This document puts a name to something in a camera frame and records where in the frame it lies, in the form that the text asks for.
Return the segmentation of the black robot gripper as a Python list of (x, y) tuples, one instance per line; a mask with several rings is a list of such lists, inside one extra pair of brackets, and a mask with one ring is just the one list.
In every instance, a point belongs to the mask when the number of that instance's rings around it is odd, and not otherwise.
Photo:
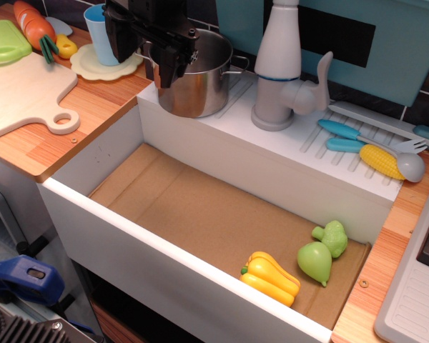
[(197, 60), (199, 33), (187, 18), (186, 1), (106, 1), (102, 9), (117, 61), (125, 61), (145, 41), (160, 48), (159, 72), (149, 56), (143, 60), (146, 78), (160, 78), (161, 88), (170, 88)]

